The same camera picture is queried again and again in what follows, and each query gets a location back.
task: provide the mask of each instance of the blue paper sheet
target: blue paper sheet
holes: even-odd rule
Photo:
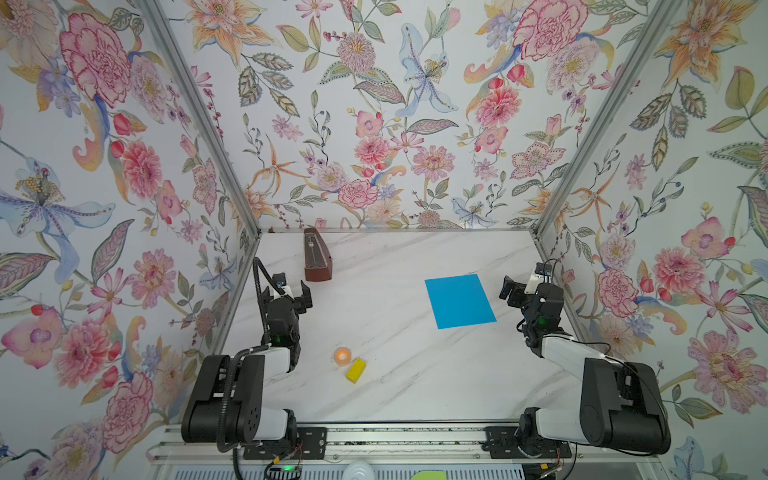
[[[496,321],[477,275],[449,276],[425,283],[438,329]]]

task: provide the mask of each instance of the yellow block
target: yellow block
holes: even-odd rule
[[[361,359],[355,360],[352,364],[352,368],[346,373],[346,379],[352,383],[357,383],[362,375],[362,371],[366,369],[366,363]]]

